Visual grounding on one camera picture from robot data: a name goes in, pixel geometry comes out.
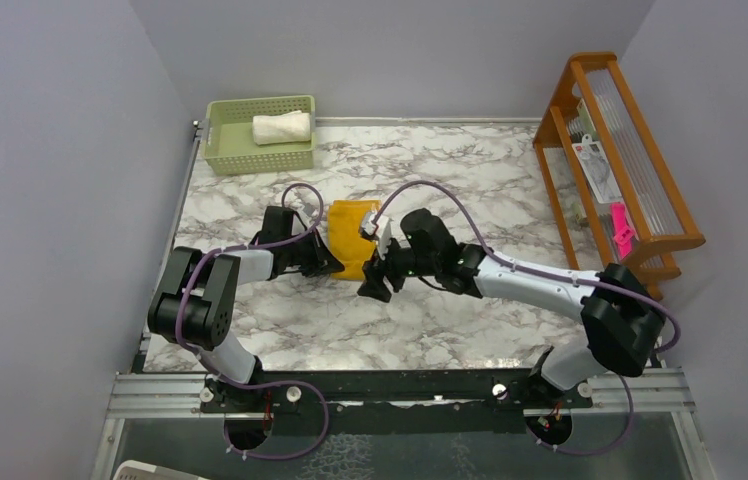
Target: gray wall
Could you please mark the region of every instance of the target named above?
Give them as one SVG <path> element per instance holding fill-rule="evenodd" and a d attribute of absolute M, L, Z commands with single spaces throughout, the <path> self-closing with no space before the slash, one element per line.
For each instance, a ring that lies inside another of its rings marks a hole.
<path fill-rule="evenodd" d="M 538 117 L 574 52 L 653 0 L 131 0 L 193 116 L 311 93 L 321 116 Z"/>
<path fill-rule="evenodd" d="M 719 478 L 748 479 L 748 2 L 657 0 L 622 69 L 706 246 L 667 303 Z"/>
<path fill-rule="evenodd" d="M 0 478 L 81 479 L 190 117 L 126 1 L 0 3 Z"/>

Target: white marble table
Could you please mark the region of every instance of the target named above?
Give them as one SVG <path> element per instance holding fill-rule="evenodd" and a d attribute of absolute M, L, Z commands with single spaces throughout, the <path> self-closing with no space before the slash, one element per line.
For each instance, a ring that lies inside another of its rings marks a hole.
<path fill-rule="evenodd" d="M 284 187 L 294 181 L 311 183 L 329 203 L 383 200 L 406 181 L 423 178 L 454 191 L 493 248 L 565 266 L 532 151 L 534 132 L 533 125 L 498 124 L 319 127 L 314 170 L 216 177 L 198 159 L 175 244 L 206 250 L 249 241 L 265 207 L 278 205 Z M 558 178 L 564 171 L 559 169 Z M 562 183 L 571 186 L 569 180 Z M 317 207 L 305 190 L 294 193 L 291 206 L 310 220 Z M 419 207 L 441 216 L 457 241 L 473 241 L 457 208 L 431 188 L 408 190 L 389 215 L 399 220 Z M 599 268 L 591 237 L 572 233 L 581 268 Z M 232 332 L 267 370 L 366 370 L 531 366 L 547 346 L 581 331 L 575 321 L 548 311 L 437 292 L 415 279 L 389 304 L 358 297 L 358 286 L 288 275 L 240 287 Z M 191 354 L 157 335 L 144 368 L 202 370 Z"/>

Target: folded towel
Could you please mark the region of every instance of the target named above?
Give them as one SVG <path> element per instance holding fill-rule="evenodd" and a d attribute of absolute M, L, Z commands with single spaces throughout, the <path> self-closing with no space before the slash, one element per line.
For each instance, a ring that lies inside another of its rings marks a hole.
<path fill-rule="evenodd" d="M 257 145 L 272 143 L 308 142 L 312 139 L 308 113 L 256 115 L 253 117 L 253 141 Z"/>

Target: wooden shelf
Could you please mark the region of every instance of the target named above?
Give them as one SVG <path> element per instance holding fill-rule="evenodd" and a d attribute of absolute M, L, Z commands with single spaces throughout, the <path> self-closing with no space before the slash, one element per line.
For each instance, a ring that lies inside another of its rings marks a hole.
<path fill-rule="evenodd" d="M 582 135 L 577 105 L 583 99 L 604 147 L 637 238 L 621 258 L 612 240 L 612 221 L 600 215 L 572 146 Z M 544 149 L 565 152 L 577 193 L 586 212 L 601 261 L 623 263 L 649 286 L 676 278 L 680 268 L 672 255 L 704 243 L 650 130 L 627 86 L 616 56 L 609 52 L 577 54 L 566 65 L 534 139 L 566 257 L 579 268 L 566 212 L 557 196 Z"/>

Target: yellow towel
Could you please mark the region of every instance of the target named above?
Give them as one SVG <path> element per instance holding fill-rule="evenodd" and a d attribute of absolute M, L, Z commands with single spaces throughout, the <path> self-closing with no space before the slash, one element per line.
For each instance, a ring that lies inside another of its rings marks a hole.
<path fill-rule="evenodd" d="M 327 243 L 330 252 L 345 266 L 333 278 L 364 280 L 362 264 L 374 253 L 374 242 L 359 236 L 359 224 L 366 212 L 380 208 L 379 200 L 337 200 L 327 212 Z"/>

